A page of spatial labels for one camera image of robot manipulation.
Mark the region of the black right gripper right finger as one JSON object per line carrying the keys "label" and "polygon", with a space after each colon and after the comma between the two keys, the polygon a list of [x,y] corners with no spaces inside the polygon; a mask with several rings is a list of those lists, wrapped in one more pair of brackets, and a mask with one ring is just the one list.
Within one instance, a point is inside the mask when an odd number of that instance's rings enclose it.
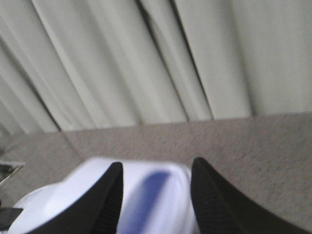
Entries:
{"label": "black right gripper right finger", "polygon": [[251,200],[202,157],[193,160],[191,200],[202,234],[306,234]]}

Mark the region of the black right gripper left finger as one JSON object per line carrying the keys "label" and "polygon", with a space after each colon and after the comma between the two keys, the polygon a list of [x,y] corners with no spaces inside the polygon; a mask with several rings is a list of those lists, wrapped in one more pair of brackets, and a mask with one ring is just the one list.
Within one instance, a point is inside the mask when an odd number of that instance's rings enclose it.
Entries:
{"label": "black right gripper left finger", "polygon": [[115,234],[123,199],[123,165],[114,162],[69,208],[29,234]]}

